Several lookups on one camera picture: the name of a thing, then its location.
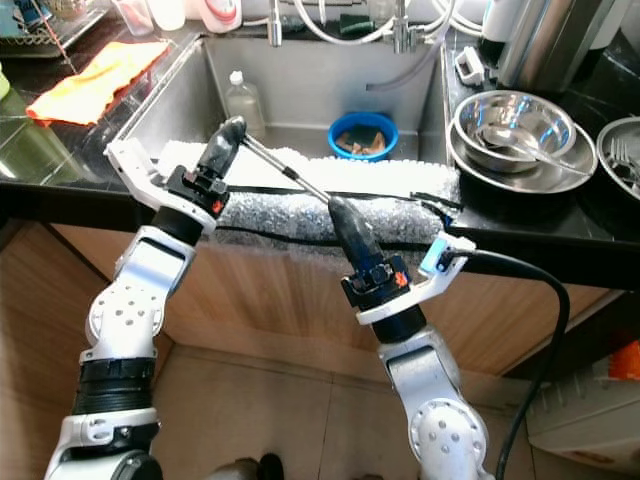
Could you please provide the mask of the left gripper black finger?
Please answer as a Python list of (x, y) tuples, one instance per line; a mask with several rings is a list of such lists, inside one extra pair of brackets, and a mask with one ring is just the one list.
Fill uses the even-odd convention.
[(200, 174), (227, 174), (241, 147), (241, 118), (230, 116), (212, 134), (198, 160)]
[(247, 124), (244, 122), (224, 122), (220, 125), (212, 137), (212, 172), (216, 177), (224, 178), (227, 175), (246, 136)]

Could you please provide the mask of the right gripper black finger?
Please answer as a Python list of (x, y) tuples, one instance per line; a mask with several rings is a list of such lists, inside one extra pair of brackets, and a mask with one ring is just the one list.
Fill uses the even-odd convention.
[(374, 266), (385, 260), (372, 224), (346, 200), (346, 257), (353, 266)]
[(369, 269), (369, 223), (347, 198), (330, 197), (328, 202), (335, 237), (352, 268)]

